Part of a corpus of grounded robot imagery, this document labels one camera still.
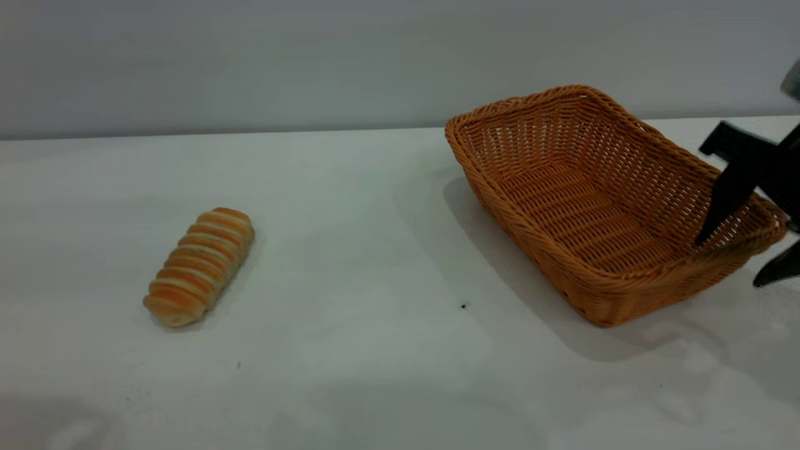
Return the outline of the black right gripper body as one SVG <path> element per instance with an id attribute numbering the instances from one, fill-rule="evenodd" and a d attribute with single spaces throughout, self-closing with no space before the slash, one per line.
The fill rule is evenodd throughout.
<path id="1" fill-rule="evenodd" d="M 707 156 L 729 163 L 754 163 L 761 168 L 757 188 L 788 216 L 798 216 L 798 128 L 775 144 L 720 122 L 700 146 Z"/>

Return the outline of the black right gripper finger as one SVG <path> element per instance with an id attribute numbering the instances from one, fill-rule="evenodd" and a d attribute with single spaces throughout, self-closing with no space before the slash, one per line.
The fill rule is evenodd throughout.
<path id="1" fill-rule="evenodd" d="M 755 288 L 762 288 L 784 279 L 798 277 L 799 246 L 799 241 L 795 242 L 791 247 L 766 263 L 766 265 L 758 271 L 754 280 L 752 280 L 752 285 L 754 285 Z"/>
<path id="2" fill-rule="evenodd" d="M 761 168 L 750 162 L 730 162 L 717 177 L 711 192 L 711 204 L 695 243 L 702 245 L 729 216 L 751 196 L 761 177 Z"/>

